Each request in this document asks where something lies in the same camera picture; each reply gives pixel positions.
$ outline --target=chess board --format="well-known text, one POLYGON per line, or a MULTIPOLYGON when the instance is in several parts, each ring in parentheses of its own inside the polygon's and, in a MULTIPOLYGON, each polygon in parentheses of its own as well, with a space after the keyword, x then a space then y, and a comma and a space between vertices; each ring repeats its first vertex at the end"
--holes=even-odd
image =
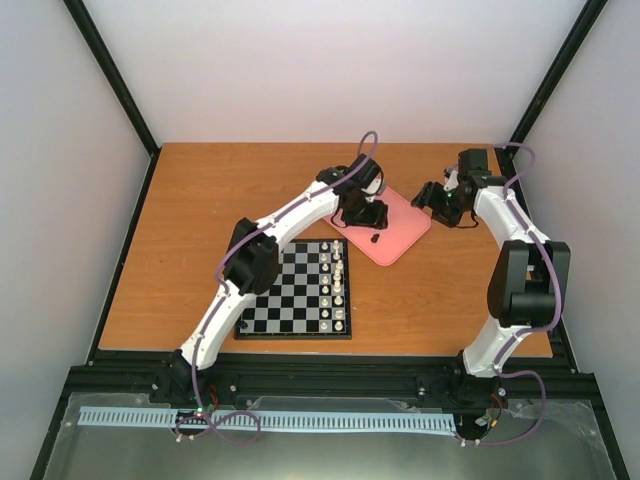
POLYGON ((351 338, 347 253, 345 239, 293 240, 286 245, 280 253, 280 275, 242 312, 235 338, 351 338), (343 268, 336 290, 333 275, 339 260, 343 268))

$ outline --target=white wall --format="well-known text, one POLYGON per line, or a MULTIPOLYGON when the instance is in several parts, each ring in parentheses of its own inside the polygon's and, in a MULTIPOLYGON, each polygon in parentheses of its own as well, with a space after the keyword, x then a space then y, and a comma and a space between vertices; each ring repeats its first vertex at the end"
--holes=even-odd
POLYGON ((572 249, 565 318, 640 478, 640 3, 609 2, 527 143, 532 215, 572 249))
POLYGON ((0 478, 82 364, 147 157, 59 0, 0 6, 0 478))
POLYGON ((87 0, 159 141, 504 141, 584 0, 87 0))

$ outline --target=wooden table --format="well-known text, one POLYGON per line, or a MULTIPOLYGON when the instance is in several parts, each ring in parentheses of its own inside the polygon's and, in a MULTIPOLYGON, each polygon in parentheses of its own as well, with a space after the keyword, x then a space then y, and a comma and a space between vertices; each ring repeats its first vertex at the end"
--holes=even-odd
MULTIPOLYGON (((407 199, 442 180, 462 144, 383 144, 375 159, 407 199)), ((191 334, 216 290, 214 270, 236 222, 278 209, 323 168, 350 164, 352 144, 165 144, 111 312, 103 350, 173 350, 191 334)), ((498 172, 495 158, 491 169, 498 172)), ((301 238, 339 236, 319 221, 301 238)), ((486 291, 498 248, 481 224, 433 224, 389 267, 349 249, 353 339, 227 338, 225 352, 455 355, 487 318, 486 291)), ((550 356, 546 335, 520 355, 550 356)))

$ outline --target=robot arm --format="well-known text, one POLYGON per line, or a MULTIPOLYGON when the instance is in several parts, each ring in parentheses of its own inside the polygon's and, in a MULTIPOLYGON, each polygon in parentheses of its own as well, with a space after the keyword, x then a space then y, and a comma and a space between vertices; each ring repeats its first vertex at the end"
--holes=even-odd
POLYGON ((428 182, 412 204, 430 207, 433 219, 449 227, 457 226, 465 212, 473 212, 501 249, 487 291, 489 318, 462 352, 467 375, 492 378, 524 338, 550 325, 556 294, 564 298, 571 254, 566 243, 552 242, 536 228, 514 191, 505 191, 504 177, 491 175, 485 149, 461 152, 457 169, 447 169, 445 175, 444 185, 428 182), (552 259, 560 292, 553 291, 534 238, 552 259))
POLYGON ((311 224, 341 211, 346 225, 386 228, 388 207, 375 199, 384 187, 381 168, 362 154, 350 167, 320 172, 303 193, 271 215, 256 222, 240 220, 223 261, 225 282, 193 334, 174 352, 179 355, 172 362, 176 380, 186 386, 192 365, 203 370, 214 364, 242 311, 275 282, 280 251, 311 224))

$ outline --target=pink tray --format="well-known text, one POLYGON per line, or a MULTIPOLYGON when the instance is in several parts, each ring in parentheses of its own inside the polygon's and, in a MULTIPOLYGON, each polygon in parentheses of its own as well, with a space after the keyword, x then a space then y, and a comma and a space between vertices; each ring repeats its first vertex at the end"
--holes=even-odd
MULTIPOLYGON (((362 250, 378 265, 386 267, 395 262, 411 245, 431 228, 431 219, 420 209, 412 207, 400 194, 389 187, 378 197, 389 205, 389 227, 385 230, 373 230, 364 227, 336 228, 331 224, 331 217, 325 217, 338 232, 362 250), (380 234, 376 243, 371 242, 374 234, 380 234)), ((340 225, 338 213, 335 222, 340 225)))

